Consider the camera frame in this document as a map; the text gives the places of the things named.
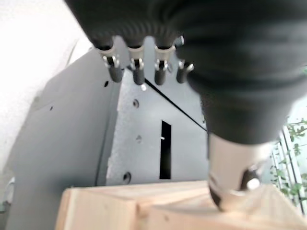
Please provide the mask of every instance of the wooden board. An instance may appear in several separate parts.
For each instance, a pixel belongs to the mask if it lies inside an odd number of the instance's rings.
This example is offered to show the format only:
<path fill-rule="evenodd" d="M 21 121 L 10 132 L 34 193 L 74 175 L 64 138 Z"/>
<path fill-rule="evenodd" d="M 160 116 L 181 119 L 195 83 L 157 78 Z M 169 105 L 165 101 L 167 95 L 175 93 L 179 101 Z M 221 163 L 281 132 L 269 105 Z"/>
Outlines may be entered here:
<path fill-rule="evenodd" d="M 143 229 L 152 205 L 208 192 L 206 181 L 71 188 L 63 194 L 56 230 L 83 230 L 85 226 L 90 230 Z"/>
<path fill-rule="evenodd" d="M 275 187 L 251 193 L 232 213 L 213 204 L 204 181 L 67 189 L 56 230 L 307 230 Z"/>
<path fill-rule="evenodd" d="M 307 230 L 305 219 L 272 185 L 250 193 L 233 212 L 222 213 L 210 195 L 152 207 L 148 230 Z"/>

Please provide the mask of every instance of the silver metal joint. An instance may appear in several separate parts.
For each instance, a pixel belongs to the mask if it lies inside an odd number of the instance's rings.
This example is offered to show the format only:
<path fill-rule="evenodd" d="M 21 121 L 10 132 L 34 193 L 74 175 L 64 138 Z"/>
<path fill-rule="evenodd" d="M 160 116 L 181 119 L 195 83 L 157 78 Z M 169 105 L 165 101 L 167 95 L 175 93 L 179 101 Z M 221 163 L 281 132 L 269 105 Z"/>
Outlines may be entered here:
<path fill-rule="evenodd" d="M 130 66 L 132 70 L 140 69 L 142 70 L 144 68 L 144 46 L 141 46 L 139 48 L 130 48 L 128 47 L 129 56 L 131 58 Z"/>
<path fill-rule="evenodd" d="M 247 195 L 260 187 L 265 161 L 272 143 L 238 144 L 210 134 L 209 187 L 215 203 L 223 211 L 236 209 Z"/>
<path fill-rule="evenodd" d="M 97 49 L 107 68 L 119 67 L 119 58 L 114 46 L 108 50 Z"/>
<path fill-rule="evenodd" d="M 136 70 L 136 69 L 142 70 L 144 68 L 144 62 L 142 58 L 139 58 L 137 60 L 131 58 L 130 66 L 132 70 Z"/>
<path fill-rule="evenodd" d="M 185 60 L 179 60 L 179 69 L 184 69 L 186 68 L 187 72 L 191 72 L 194 70 L 194 65 L 191 63 L 187 67 L 184 66 Z"/>
<path fill-rule="evenodd" d="M 154 68 L 155 68 L 156 71 L 158 71 L 158 70 L 166 71 L 167 68 L 168 68 L 167 60 L 159 60 L 159 59 L 157 59 L 155 64 L 154 64 Z"/>

